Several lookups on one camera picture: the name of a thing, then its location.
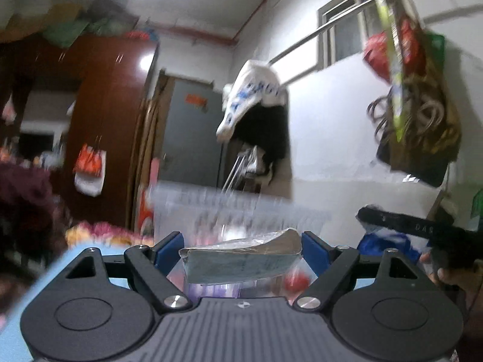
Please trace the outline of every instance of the hand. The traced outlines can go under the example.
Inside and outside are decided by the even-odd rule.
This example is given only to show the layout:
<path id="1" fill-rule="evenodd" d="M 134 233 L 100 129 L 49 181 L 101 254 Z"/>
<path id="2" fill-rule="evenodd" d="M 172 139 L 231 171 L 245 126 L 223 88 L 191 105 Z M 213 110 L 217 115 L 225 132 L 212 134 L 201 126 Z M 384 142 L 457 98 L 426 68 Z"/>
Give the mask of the hand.
<path id="1" fill-rule="evenodd" d="M 425 253 L 421 255 L 419 261 L 424 264 L 430 264 L 431 254 Z M 483 275 L 483 268 L 480 265 L 475 264 L 475 269 L 476 270 L 440 268 L 438 270 L 437 277 L 434 274 L 430 274 L 429 278 L 436 285 L 440 285 L 439 281 L 449 285 L 456 285 L 467 294 L 467 297 L 472 297 L 474 299 L 479 291 L 481 285 L 481 277 Z"/>
<path id="2" fill-rule="evenodd" d="M 424 264 L 431 263 L 431 254 L 421 255 L 419 261 Z M 483 323 L 483 291 L 480 290 L 482 277 L 483 265 L 480 262 L 475 262 L 472 269 L 440 268 L 437 277 L 434 274 L 429 275 L 429 278 L 438 286 L 441 285 L 441 282 L 457 285 L 465 292 L 466 308 L 471 309 L 465 333 L 477 339 L 483 338 L 483 325 L 481 324 Z"/>

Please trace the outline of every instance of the light blue surface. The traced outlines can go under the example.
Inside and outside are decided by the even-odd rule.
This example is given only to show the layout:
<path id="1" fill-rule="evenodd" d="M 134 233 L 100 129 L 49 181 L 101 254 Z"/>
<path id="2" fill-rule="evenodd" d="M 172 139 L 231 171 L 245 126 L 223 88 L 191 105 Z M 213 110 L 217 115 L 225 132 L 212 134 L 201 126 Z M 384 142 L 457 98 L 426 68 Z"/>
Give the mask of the light blue surface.
<path id="1" fill-rule="evenodd" d="M 105 245 L 87 244 L 78 245 L 67 251 L 50 270 L 45 273 L 25 294 L 13 311 L 7 317 L 7 325 L 0 332 L 0 362 L 30 362 L 32 356 L 28 351 L 22 334 L 20 333 L 20 316 L 26 306 L 39 294 L 39 292 L 55 278 L 80 252 L 86 248 L 99 248 L 103 255 L 123 254 L 126 248 L 111 248 Z M 113 284 L 127 287 L 127 280 L 110 278 Z"/>
<path id="2" fill-rule="evenodd" d="M 354 290 L 361 289 L 363 287 L 370 286 L 374 283 L 375 278 L 368 278 L 368 279 L 357 279 L 356 285 L 354 286 Z"/>

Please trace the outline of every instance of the clear plastic container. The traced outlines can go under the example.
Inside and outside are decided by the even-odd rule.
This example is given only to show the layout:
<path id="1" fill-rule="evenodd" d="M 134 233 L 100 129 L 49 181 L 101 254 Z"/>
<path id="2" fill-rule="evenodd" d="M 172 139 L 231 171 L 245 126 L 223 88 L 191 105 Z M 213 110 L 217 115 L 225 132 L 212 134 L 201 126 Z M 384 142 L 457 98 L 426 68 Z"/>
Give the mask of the clear plastic container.
<path id="1" fill-rule="evenodd" d="M 312 231 L 320 235 L 329 213 L 293 205 L 286 199 L 242 192 L 223 193 L 218 189 L 173 182 L 150 186 L 148 200 L 154 208 L 155 242 L 172 231 L 180 231 L 186 247 L 210 245 L 239 238 L 255 237 L 287 228 L 299 233 Z M 287 277 L 293 277 L 292 270 Z M 296 266 L 296 273 L 315 279 L 305 262 Z M 203 286 L 186 284 L 183 266 L 178 264 L 169 278 L 194 301 L 203 296 L 247 297 L 283 295 L 293 298 L 286 290 L 283 277 L 260 279 L 255 282 Z"/>

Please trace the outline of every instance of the wooden wardrobe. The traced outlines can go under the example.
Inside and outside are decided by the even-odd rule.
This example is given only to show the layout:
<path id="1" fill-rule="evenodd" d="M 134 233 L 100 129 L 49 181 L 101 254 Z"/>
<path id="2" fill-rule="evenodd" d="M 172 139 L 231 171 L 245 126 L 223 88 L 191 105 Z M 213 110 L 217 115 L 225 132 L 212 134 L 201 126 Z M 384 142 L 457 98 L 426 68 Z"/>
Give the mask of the wooden wardrobe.
<path id="1" fill-rule="evenodd" d="M 68 49 L 60 49 L 39 35 L 4 46 L 19 83 L 36 76 L 58 76 L 81 81 L 67 138 L 61 173 L 61 196 L 78 220 L 129 224 L 133 184 L 132 154 L 140 113 L 153 74 L 158 45 L 151 41 L 119 37 L 79 37 Z M 22 114 L 22 99 L 15 105 Z M 72 169 L 84 143 L 107 152 L 106 176 L 98 197 L 76 191 Z"/>

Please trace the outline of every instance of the white cloth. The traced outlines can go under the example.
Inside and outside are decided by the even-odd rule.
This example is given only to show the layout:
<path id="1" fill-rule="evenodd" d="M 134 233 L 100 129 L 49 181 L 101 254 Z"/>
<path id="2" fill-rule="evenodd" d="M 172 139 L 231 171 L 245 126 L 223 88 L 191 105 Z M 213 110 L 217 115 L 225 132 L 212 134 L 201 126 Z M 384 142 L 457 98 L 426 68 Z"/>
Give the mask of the white cloth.
<path id="1" fill-rule="evenodd" d="M 228 105 L 228 99 L 230 98 L 230 93 L 232 89 L 233 89 L 233 84 L 226 84 L 223 87 L 223 104 L 221 106 L 222 111 L 226 110 L 226 106 Z"/>
<path id="2" fill-rule="evenodd" d="M 78 192 L 91 197 L 97 197 L 101 194 L 106 176 L 106 151 L 101 151 L 101 158 L 102 170 L 100 177 L 87 176 L 82 173 L 75 174 L 74 185 Z"/>
<path id="3" fill-rule="evenodd" d="M 280 88 L 280 80 L 273 69 L 262 61 L 248 60 L 228 96 L 225 116 L 216 131 L 218 141 L 228 142 L 237 122 L 259 102 L 265 107 L 284 106 L 286 94 Z"/>

